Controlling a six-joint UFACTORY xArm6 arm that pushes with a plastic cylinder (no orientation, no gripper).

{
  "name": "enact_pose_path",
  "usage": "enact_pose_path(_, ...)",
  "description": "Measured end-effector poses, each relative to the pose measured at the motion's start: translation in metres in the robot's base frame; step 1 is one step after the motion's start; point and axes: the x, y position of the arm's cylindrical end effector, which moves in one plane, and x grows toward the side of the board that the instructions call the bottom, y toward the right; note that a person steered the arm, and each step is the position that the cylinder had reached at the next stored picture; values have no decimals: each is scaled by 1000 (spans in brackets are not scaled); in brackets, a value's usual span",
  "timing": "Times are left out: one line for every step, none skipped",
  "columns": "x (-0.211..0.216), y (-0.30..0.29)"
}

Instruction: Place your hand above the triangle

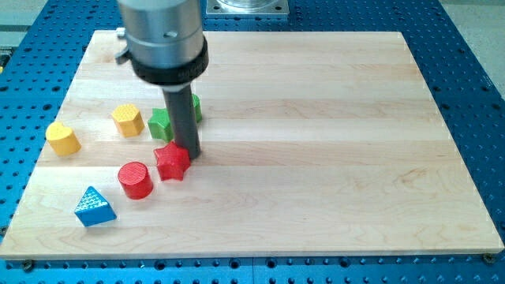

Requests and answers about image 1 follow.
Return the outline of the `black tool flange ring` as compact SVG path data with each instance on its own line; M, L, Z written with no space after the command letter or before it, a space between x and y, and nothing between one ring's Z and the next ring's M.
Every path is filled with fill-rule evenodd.
M149 84L155 84L161 87L190 84L208 67L208 41L204 37L202 49L192 61L173 68L160 69L144 65L132 56L128 47L125 47L122 51L115 54L114 60L118 65L131 62L133 72L141 80Z

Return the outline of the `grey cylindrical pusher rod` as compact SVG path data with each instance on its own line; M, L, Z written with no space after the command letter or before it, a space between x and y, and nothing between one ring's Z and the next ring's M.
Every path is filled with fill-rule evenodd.
M174 142L188 151L190 159L196 159L201 150L191 86L183 84L162 90Z

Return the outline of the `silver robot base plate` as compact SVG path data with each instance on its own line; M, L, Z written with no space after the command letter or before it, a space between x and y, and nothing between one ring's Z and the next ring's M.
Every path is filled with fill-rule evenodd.
M288 0L207 0L206 14L212 16L287 16Z

